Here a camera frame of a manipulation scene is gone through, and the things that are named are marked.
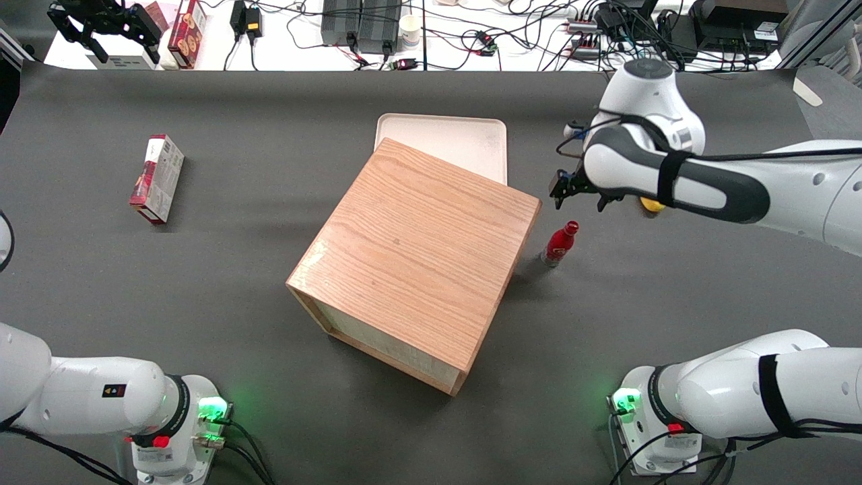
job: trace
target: gray tabletop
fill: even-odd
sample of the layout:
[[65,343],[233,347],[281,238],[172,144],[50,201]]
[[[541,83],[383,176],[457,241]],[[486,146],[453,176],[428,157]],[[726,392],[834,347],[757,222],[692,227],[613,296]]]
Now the gray tabletop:
[[[809,139],[792,79],[678,83],[717,153]],[[0,318],[56,356],[132,356],[208,376],[282,483],[603,485],[613,472],[603,399],[626,372],[787,328],[862,346],[862,260],[680,211],[646,219],[633,199],[602,214],[592,196],[562,211],[548,200],[454,399],[324,335],[284,280],[370,155],[381,114],[503,120],[509,184],[544,198],[567,166],[553,152],[564,123],[589,120],[605,83],[593,73],[29,66],[0,137],[0,207],[17,236]],[[127,202],[146,139],[163,132],[188,161],[171,222],[155,229]],[[575,252],[536,271],[532,256],[569,218],[581,225]],[[110,462],[115,441],[60,440]],[[786,439],[743,456],[734,483],[857,482],[859,450]],[[246,470],[223,454],[211,483],[251,483]],[[0,482],[99,483],[2,436]]]

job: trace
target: wooden box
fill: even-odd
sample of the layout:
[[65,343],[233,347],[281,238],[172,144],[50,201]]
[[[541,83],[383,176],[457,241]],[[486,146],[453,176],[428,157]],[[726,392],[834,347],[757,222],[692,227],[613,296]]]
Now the wooden box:
[[329,335],[455,395],[540,207],[385,139],[287,287]]

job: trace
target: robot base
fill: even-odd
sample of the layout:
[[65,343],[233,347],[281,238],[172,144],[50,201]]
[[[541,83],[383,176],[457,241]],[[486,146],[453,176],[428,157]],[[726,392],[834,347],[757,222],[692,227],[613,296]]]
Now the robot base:
[[[638,367],[629,372],[622,385],[608,404],[616,412],[621,400],[629,413],[616,416],[617,434],[626,457],[631,456],[650,439],[667,432],[667,426],[659,420],[647,398],[647,385],[655,367]],[[655,476],[671,473],[697,460],[701,449],[701,435],[678,434],[660,439],[635,455],[632,460],[632,475]],[[680,473],[696,473],[697,466]]]
[[139,485],[203,485],[215,449],[194,444],[202,435],[221,436],[224,426],[199,418],[201,399],[219,397],[216,386],[200,375],[184,375],[189,388],[189,412],[168,448],[141,448],[132,444],[132,458]]

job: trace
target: black strap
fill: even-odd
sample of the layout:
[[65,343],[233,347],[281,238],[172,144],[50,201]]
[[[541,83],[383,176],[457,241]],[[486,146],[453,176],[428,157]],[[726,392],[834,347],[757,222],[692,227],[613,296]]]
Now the black strap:
[[763,408],[772,424],[775,425],[775,429],[783,436],[807,438],[810,435],[802,432],[793,423],[790,413],[787,412],[787,406],[784,405],[784,399],[781,397],[781,390],[778,389],[778,378],[775,375],[777,368],[776,354],[760,357],[758,374],[760,378],[760,400],[763,401]]
[[679,176],[679,168],[691,156],[689,152],[673,150],[669,152],[659,166],[659,188],[656,190],[656,200],[668,207],[673,204],[673,186]]
[[644,117],[637,115],[620,115],[620,124],[632,123],[640,126],[646,131],[650,139],[653,140],[655,147],[663,152],[671,151],[671,144],[667,141],[665,133],[662,132],[659,126]]
[[16,419],[20,418],[22,414],[24,414],[23,409],[21,411],[15,413],[15,414],[9,416],[7,419],[0,421],[0,432],[7,431],[9,428],[11,428],[12,423],[14,423]]

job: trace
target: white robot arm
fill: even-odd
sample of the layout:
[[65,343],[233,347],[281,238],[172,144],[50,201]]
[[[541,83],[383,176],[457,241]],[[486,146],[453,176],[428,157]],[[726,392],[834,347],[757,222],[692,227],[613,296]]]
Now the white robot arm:
[[[558,208],[579,192],[601,194],[599,211],[638,195],[862,255],[862,142],[704,156],[703,124],[679,95],[673,71],[657,60],[627,63],[610,80],[599,111],[585,133],[566,129],[567,140],[584,138],[584,153],[575,173],[558,171],[552,183]],[[635,368],[609,397],[636,475],[695,471],[702,435],[857,438],[860,403],[862,349],[830,348],[806,331]]]
[[765,154],[702,155],[703,124],[679,95],[674,72],[658,60],[628,62],[610,80],[599,111],[578,170],[555,180],[551,195],[558,206],[578,192],[602,194],[599,210],[638,195],[862,255],[862,142],[817,140]]
[[[0,211],[0,271],[13,237]],[[228,403],[200,375],[166,375],[127,357],[53,357],[45,342],[0,323],[0,436],[117,434],[132,446],[138,480],[202,484]]]
[[636,475],[657,475],[695,461],[702,435],[859,439],[860,371],[862,349],[832,348],[807,331],[779,331],[692,361],[635,368],[609,402],[629,450],[674,426],[684,430],[632,459]]

